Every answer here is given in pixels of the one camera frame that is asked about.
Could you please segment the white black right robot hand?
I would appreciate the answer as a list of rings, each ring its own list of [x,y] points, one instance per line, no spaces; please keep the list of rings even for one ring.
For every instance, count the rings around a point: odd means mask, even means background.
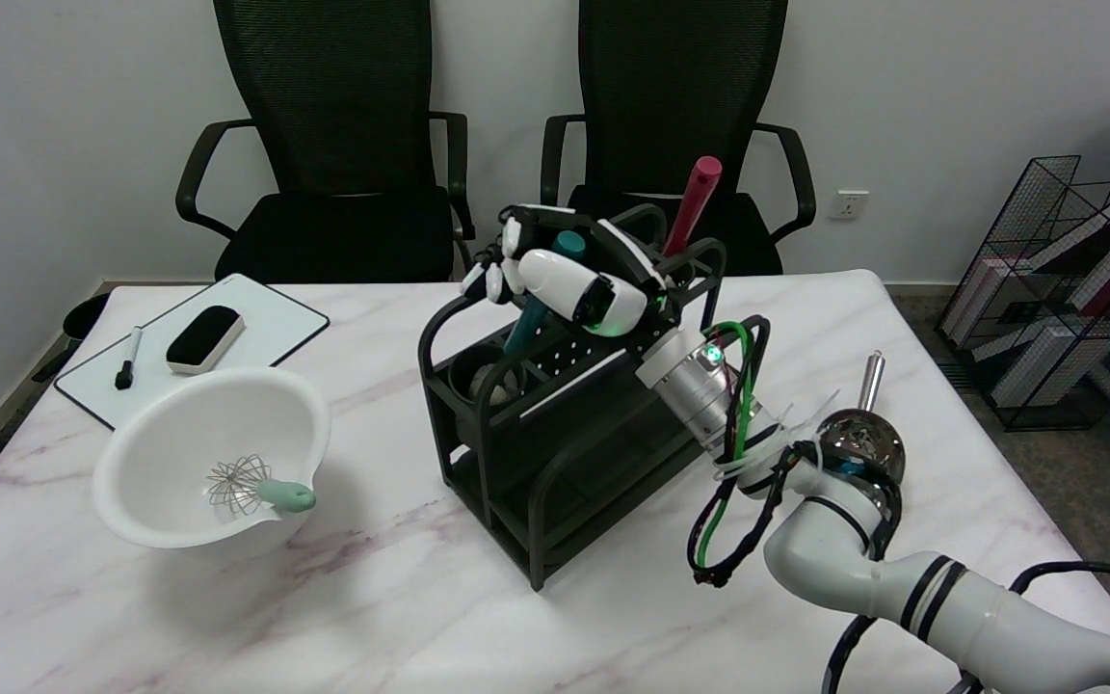
[[[668,333],[682,322],[659,263],[608,220],[561,207],[519,203],[503,209],[497,241],[481,251],[460,293],[503,305],[536,299],[586,333],[616,338]]]

